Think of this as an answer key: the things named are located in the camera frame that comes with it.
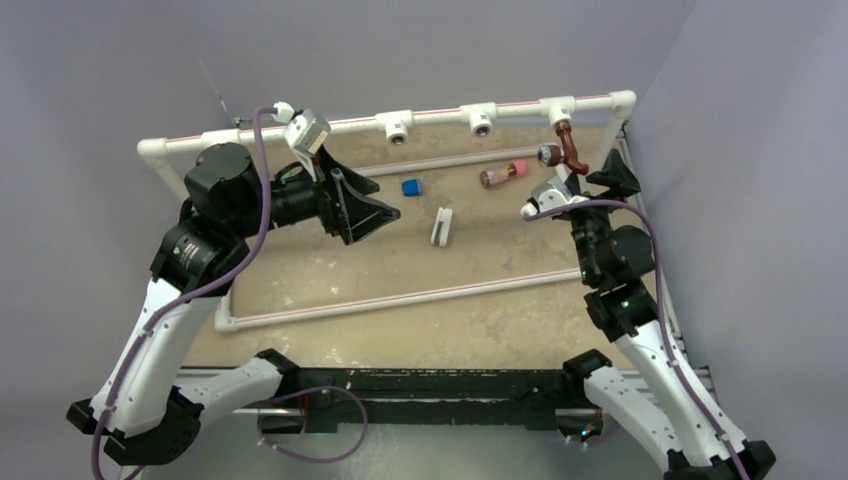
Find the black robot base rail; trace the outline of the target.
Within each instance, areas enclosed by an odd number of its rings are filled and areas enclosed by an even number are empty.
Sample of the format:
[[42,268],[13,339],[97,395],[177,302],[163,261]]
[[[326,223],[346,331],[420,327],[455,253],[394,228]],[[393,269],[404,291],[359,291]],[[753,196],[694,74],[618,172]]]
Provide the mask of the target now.
[[602,410],[557,369],[299,368],[267,406],[305,416],[310,433],[343,424],[518,426],[599,436]]

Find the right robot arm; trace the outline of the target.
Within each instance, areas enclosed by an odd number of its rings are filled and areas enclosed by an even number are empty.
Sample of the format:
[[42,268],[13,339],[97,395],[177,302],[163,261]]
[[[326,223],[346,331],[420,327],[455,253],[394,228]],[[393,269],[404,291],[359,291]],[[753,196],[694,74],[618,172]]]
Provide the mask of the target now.
[[604,192],[565,213],[571,224],[581,281],[590,291],[586,310],[646,383],[642,394],[598,353],[565,363],[564,399],[590,402],[611,415],[655,460],[666,479],[762,479],[776,463],[763,440],[752,440],[721,410],[697,378],[668,326],[665,310],[644,275],[657,269],[645,227],[614,227],[640,184],[620,153],[609,152],[587,182]]

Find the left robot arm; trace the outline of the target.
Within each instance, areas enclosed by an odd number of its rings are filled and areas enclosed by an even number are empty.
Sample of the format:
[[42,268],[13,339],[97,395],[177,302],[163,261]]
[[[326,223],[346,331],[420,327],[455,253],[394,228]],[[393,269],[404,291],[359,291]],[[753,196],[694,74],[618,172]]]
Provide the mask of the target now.
[[93,397],[73,403],[67,419],[93,437],[93,459],[121,466],[165,465],[213,422],[249,404],[284,409],[297,399],[295,366],[268,349],[246,364],[178,386],[176,379],[200,327],[234,279],[252,262],[268,232],[318,219],[351,245],[397,221],[398,209],[376,199],[376,182],[316,154],[317,177],[295,165],[276,175],[249,150],[206,148],[186,174],[188,198],[151,265],[145,301],[113,372]]

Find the brown faucet with blue cap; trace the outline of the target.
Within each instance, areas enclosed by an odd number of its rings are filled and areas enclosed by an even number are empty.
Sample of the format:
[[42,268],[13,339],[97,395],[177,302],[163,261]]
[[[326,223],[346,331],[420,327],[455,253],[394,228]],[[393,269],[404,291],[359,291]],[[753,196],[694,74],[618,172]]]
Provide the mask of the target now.
[[589,165],[579,158],[579,152],[572,136],[570,120],[560,120],[553,126],[559,143],[546,143],[537,150],[537,161],[544,167],[563,167],[578,175],[587,175]]

